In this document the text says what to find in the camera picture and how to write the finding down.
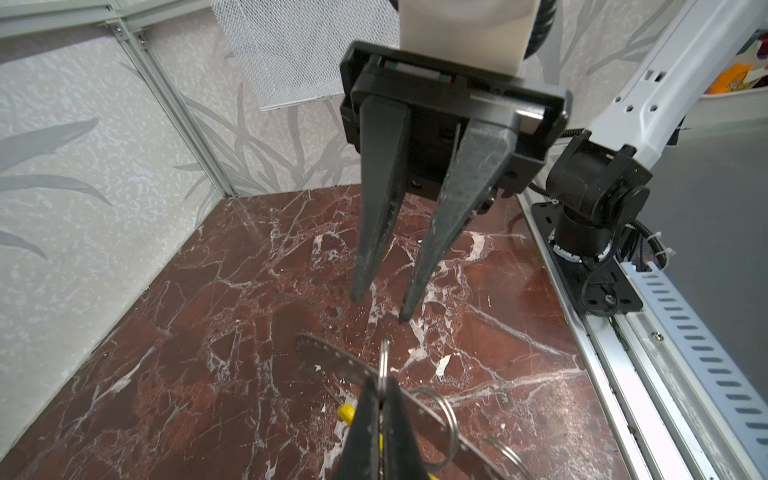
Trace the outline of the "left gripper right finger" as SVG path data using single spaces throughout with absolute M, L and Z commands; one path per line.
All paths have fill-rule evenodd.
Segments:
M 386 378 L 381 435 L 384 479 L 429 478 L 411 427 L 402 390 L 393 377 Z

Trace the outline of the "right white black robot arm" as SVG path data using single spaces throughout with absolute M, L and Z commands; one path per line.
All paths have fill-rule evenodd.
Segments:
M 362 300 L 407 193 L 436 203 L 399 318 L 409 321 L 443 255 L 497 194 L 522 192 L 563 133 L 572 95 L 522 79 L 549 36 L 553 1 L 397 1 L 400 45 L 351 43 L 340 63 L 347 141 L 361 157 L 361 220 L 350 296 Z M 560 203 L 551 248 L 582 277 L 590 313 L 619 308 L 589 293 L 645 205 L 652 166 L 705 88 L 766 17 L 763 1 L 690 1 L 610 105 L 551 168 Z

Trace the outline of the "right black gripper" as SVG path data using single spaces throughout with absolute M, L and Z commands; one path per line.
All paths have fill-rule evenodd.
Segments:
M 542 169 L 567 126 L 572 94 L 362 41 L 342 56 L 340 76 L 345 135 L 361 156 L 354 302 L 363 300 L 376 276 L 406 189 L 431 200 L 438 195 L 399 312 L 406 323 L 492 187 L 509 198 Z

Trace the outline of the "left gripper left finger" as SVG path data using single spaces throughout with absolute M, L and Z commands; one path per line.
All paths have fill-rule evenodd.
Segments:
M 377 381 L 368 378 L 358 398 L 356 412 L 333 479 L 379 478 L 379 413 Z

